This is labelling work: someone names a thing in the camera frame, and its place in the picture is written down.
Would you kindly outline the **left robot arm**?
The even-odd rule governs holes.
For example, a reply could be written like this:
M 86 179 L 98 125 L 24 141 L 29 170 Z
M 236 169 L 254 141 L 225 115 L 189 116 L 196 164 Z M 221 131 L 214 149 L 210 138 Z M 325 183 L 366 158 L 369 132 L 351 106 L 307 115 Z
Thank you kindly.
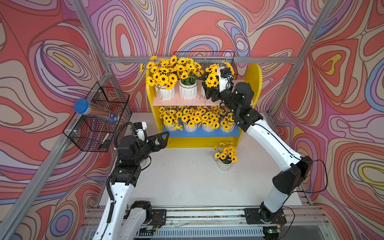
M 95 232 L 95 240 L 133 240 L 142 226 L 151 222 L 153 213 L 149 201 L 129 200 L 143 170 L 149 167 L 151 153 L 168 145 L 168 131 L 148 136 L 145 122 L 127 122 L 116 131 L 113 142 L 117 160 L 108 176 L 106 189 L 109 196 L 102 219 Z

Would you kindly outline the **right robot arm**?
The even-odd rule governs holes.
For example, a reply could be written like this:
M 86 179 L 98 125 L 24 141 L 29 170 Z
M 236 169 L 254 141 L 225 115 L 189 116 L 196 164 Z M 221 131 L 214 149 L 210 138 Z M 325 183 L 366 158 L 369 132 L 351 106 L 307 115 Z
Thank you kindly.
M 220 101 L 233 115 L 235 124 L 255 140 L 270 154 L 280 168 L 280 173 L 273 177 L 273 188 L 261 203 L 259 218 L 269 224 L 294 190 L 305 180 L 312 168 L 313 160 L 302 157 L 289 147 L 269 127 L 263 116 L 251 106 L 254 92 L 251 85 L 240 82 L 235 86 L 225 84 L 224 90 L 218 87 L 203 86 L 207 99 Z

